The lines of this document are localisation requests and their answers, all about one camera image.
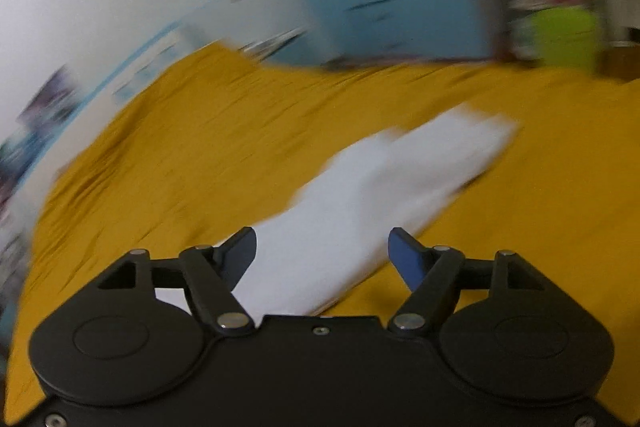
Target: yellow fabric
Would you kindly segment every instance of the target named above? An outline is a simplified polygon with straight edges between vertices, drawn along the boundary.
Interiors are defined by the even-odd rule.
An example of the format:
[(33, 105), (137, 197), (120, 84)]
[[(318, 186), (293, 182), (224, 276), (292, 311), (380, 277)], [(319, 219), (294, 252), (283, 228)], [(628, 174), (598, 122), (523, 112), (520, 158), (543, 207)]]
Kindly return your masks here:
[[(599, 398), (637, 419), (639, 89), (568, 70), (324, 73), (259, 67), (216, 44), (191, 55), (127, 106), (50, 193), (20, 301), (7, 420), (42, 398), (27, 357), (31, 331), (125, 251), (144, 247), (161, 258), (215, 243), (282, 211), (349, 144), (390, 126), (413, 128), (461, 102), (522, 127), (420, 240), (484, 259), (517, 250), (559, 283), (614, 337)], [(332, 312), (387, 319), (406, 295), (386, 266)]]

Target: white garment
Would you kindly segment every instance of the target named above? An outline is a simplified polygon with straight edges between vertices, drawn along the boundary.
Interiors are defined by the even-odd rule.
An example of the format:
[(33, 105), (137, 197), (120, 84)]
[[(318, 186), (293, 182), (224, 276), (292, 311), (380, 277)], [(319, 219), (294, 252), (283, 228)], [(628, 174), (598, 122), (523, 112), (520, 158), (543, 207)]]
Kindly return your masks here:
[(255, 260), (233, 294), (257, 323), (321, 312), (385, 262), (393, 227), (428, 225), (514, 130), (457, 107), (407, 134), (388, 130), (347, 147), (289, 210), (254, 225)]

